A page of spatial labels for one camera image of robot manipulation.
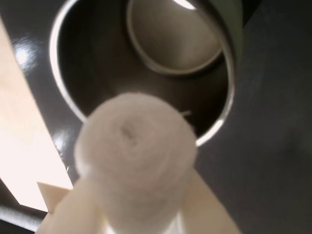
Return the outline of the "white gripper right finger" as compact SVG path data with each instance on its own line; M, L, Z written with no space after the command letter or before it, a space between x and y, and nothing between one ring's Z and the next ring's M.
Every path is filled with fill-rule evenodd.
M203 178L189 169L172 195L175 214L172 234L240 234L234 220Z

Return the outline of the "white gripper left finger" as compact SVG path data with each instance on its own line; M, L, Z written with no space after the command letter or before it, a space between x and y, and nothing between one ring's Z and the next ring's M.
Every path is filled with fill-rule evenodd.
M104 215L97 206L92 184L79 179L73 189L37 183L48 213L38 234L102 234Z

